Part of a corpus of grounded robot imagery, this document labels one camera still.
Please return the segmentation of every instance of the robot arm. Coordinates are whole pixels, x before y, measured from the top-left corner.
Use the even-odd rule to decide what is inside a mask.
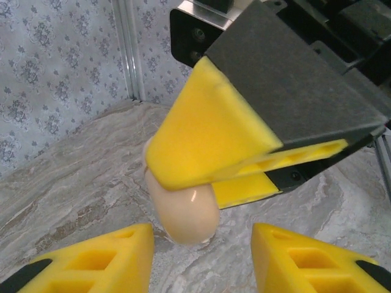
[[[385,131],[391,10],[342,4],[255,0],[241,12],[204,0],[171,12],[172,54],[194,69],[145,160],[150,191],[169,198],[151,192],[172,237],[202,241],[218,209],[289,192]],[[185,202],[162,209],[170,194]]]

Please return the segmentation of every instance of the gray marble countertop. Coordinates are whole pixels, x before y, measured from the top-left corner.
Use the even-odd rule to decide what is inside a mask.
[[[365,149],[290,194],[221,212],[212,240],[167,238],[143,180],[141,151],[168,112],[125,102],[0,181],[0,281],[33,257],[134,223],[150,222],[150,292],[256,292],[252,224],[267,222],[378,260],[391,270],[391,204]]]

